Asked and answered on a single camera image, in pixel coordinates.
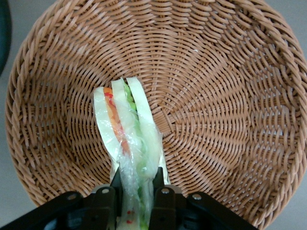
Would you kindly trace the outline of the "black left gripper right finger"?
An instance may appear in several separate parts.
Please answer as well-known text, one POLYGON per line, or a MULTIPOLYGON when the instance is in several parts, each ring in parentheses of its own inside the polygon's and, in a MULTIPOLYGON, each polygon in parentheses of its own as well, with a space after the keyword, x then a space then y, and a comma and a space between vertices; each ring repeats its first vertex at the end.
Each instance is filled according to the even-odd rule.
POLYGON ((150 230, 255 230, 252 224, 203 192, 184 197, 177 186, 164 184, 163 168, 153 180, 150 230))

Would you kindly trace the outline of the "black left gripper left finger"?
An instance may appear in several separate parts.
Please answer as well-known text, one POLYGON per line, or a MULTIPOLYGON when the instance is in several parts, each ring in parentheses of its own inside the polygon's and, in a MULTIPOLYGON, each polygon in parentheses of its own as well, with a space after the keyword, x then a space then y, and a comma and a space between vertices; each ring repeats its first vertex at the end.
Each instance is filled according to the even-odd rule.
POLYGON ((1 227, 2 230, 114 230, 120 215, 122 184, 117 170, 110 185, 84 197, 65 192, 1 227))

